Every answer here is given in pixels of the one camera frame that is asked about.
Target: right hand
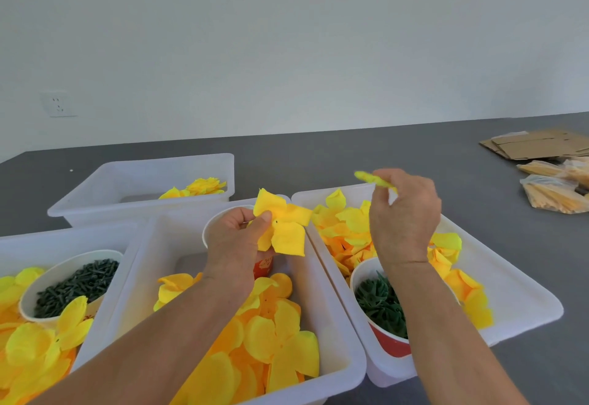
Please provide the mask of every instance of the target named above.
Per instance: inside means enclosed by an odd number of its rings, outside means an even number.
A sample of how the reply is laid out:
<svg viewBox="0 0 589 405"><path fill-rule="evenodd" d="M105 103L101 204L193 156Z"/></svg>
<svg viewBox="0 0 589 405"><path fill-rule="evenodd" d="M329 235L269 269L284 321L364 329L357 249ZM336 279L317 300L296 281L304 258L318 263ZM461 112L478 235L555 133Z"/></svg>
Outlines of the right hand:
<svg viewBox="0 0 589 405"><path fill-rule="evenodd" d="M433 181L397 169L373 174L398 190L392 205L388 188L377 186L372 194L370 231L381 263L427 262L429 241L442 214L442 201Z"/></svg>

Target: left hand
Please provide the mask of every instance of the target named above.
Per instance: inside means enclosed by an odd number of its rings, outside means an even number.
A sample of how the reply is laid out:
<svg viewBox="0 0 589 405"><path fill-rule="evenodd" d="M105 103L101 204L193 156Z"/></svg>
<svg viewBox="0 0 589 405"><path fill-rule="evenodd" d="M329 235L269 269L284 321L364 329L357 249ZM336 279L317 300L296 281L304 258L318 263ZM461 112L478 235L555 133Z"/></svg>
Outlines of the left hand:
<svg viewBox="0 0 589 405"><path fill-rule="evenodd" d="M270 211L255 217L251 209L237 207L211 224L206 237L209 254L203 277L232 285L240 292L243 289L245 296L249 295L254 285L256 261L276 255L272 248L265 252L257 249L258 239L271 221Z"/></svg>

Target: flattened cardboard box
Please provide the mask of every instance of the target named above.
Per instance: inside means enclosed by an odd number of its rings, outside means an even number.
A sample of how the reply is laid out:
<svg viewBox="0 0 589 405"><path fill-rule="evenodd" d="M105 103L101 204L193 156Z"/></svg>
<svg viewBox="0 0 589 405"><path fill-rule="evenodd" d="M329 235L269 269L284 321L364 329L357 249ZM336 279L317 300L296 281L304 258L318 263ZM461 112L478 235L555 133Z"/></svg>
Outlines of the flattened cardboard box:
<svg viewBox="0 0 589 405"><path fill-rule="evenodd" d="M480 143L510 160L589 154L589 137L559 129L498 136Z"/></svg>

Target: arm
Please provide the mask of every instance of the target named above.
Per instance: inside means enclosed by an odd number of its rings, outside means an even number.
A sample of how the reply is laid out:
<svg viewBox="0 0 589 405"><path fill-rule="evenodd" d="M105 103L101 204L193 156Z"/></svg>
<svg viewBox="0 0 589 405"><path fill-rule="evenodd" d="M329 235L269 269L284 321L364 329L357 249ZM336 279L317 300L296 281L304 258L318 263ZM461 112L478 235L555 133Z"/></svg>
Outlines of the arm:
<svg viewBox="0 0 589 405"><path fill-rule="evenodd" d="M253 288L257 240L271 215L236 208L210 230L202 280L33 401L167 405Z"/></svg>
<svg viewBox="0 0 589 405"><path fill-rule="evenodd" d="M370 211L376 252L407 320L415 367L434 405L527 405L452 292L427 259L441 201L433 182L402 170L376 175L397 187L375 189Z"/></svg>

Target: white wall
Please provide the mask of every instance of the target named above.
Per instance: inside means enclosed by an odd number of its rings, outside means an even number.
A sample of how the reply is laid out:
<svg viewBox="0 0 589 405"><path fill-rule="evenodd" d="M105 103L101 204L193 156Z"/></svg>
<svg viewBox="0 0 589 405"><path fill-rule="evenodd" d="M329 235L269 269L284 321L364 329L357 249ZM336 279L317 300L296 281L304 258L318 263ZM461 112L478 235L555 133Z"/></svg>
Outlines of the white wall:
<svg viewBox="0 0 589 405"><path fill-rule="evenodd" d="M0 161L586 110L589 0L0 0Z"/></svg>

